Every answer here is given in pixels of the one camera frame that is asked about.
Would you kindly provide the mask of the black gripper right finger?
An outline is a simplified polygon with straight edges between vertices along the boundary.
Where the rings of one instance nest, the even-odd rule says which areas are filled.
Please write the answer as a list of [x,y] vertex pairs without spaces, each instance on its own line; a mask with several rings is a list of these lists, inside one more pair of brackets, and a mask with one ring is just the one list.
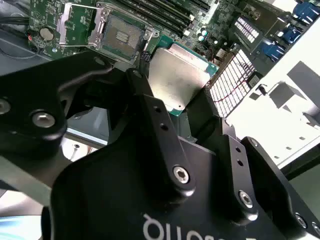
[[186,108],[191,134],[218,161],[220,212],[243,227],[242,237],[317,238],[320,222],[264,148],[252,137],[239,140],[218,116],[207,87]]

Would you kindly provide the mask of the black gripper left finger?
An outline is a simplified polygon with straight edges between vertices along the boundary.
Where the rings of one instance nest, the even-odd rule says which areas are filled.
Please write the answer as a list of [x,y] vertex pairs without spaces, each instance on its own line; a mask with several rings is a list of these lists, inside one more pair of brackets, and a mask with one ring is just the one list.
[[[67,120],[85,107],[108,110],[109,145],[69,162],[61,143]],[[66,189],[101,196],[138,185],[185,200],[196,177],[164,103],[141,71],[115,73],[83,52],[0,78],[0,181],[37,200]]]

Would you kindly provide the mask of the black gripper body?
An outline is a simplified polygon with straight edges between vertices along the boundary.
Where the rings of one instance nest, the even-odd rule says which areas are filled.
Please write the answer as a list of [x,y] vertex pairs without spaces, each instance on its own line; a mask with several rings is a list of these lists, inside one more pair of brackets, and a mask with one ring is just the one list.
[[101,196],[66,189],[51,193],[54,240],[307,240],[308,237],[243,237],[244,228],[220,212],[224,196],[216,154],[180,141],[195,175],[194,193],[168,200],[138,185]]

